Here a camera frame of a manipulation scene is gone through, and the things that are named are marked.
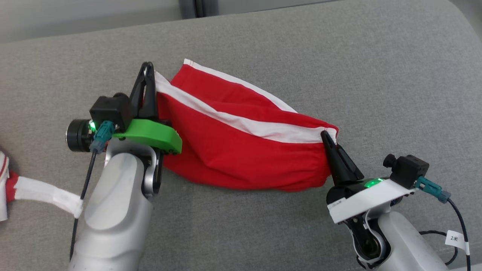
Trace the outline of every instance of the teal connector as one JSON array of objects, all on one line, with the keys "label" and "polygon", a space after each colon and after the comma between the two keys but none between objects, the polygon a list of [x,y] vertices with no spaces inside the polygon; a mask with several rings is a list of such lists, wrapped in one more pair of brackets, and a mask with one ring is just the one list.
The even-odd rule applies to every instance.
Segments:
[{"label": "teal connector", "polygon": [[116,130],[114,123],[111,121],[104,121],[100,125],[99,129],[94,135],[94,141],[89,146],[89,149],[93,152],[97,150],[97,153],[104,151],[107,141],[112,138],[114,131]]},{"label": "teal connector", "polygon": [[418,178],[417,182],[415,183],[415,187],[425,193],[435,196],[441,203],[447,203],[447,200],[451,196],[449,192],[442,190],[440,185],[429,181],[423,176]]}]

